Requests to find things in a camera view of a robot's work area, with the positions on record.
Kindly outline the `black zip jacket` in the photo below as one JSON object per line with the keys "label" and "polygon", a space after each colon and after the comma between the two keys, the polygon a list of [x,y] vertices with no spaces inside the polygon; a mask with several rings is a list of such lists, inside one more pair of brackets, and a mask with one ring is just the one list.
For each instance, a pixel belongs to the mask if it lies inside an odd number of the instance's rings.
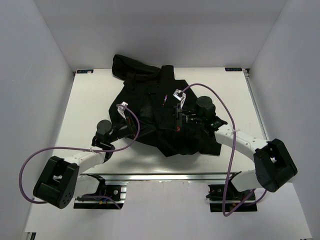
{"label": "black zip jacket", "polygon": [[114,125],[123,121],[116,105],[126,102],[136,115],[134,122],[140,123],[138,142],[158,148],[165,157],[220,155],[221,144],[203,125],[183,123],[180,130],[176,129],[178,100],[173,94],[188,84],[175,79],[172,65],[156,67],[116,54],[111,69],[115,77],[123,80],[123,88],[108,110]]}

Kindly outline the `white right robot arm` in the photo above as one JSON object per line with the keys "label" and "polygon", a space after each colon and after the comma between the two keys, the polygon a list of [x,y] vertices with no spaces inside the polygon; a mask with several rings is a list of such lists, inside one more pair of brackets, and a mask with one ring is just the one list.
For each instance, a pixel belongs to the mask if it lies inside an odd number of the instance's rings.
{"label": "white right robot arm", "polygon": [[229,198],[236,200],[244,191],[259,188],[274,193],[298,173],[290,153],[281,140],[258,139],[233,129],[216,115],[216,107],[208,96],[199,97],[196,100],[196,110],[187,112],[183,109],[186,94],[178,90],[173,95],[179,100],[176,106],[178,130],[186,124],[201,125],[214,134],[217,143],[235,148],[254,163],[253,170],[236,173],[228,180],[225,192]]}

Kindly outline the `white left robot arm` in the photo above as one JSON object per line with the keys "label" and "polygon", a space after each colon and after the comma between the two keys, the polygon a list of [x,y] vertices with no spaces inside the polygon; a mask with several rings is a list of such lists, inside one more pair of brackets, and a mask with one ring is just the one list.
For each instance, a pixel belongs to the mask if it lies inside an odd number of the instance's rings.
{"label": "white left robot arm", "polygon": [[115,150],[112,142],[136,135],[137,127],[130,116],[116,125],[109,120],[101,120],[91,145],[103,151],[81,151],[65,158],[52,156],[35,184],[33,195],[59,209],[65,208],[74,198],[103,198],[106,193],[103,178],[82,173],[111,158]]}

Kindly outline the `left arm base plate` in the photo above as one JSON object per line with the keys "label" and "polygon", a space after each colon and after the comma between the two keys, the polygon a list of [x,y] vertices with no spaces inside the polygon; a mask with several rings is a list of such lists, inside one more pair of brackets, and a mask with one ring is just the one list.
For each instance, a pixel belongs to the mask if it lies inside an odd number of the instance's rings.
{"label": "left arm base plate", "polygon": [[89,194],[89,198],[77,197],[73,208],[82,210],[121,210],[127,194],[125,181],[106,181],[97,193]]}

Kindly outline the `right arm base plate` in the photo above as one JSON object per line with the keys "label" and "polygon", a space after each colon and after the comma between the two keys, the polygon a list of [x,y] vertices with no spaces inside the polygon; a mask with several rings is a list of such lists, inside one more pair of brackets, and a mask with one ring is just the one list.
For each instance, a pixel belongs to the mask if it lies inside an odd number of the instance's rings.
{"label": "right arm base plate", "polygon": [[[208,194],[205,196],[209,201],[211,213],[223,212],[223,193],[224,184],[211,184],[208,186]],[[229,213],[234,209],[242,200],[244,200],[251,190],[238,192],[231,184],[227,187],[225,212]],[[257,204],[255,203],[256,196],[253,193],[235,212],[257,212]]]}

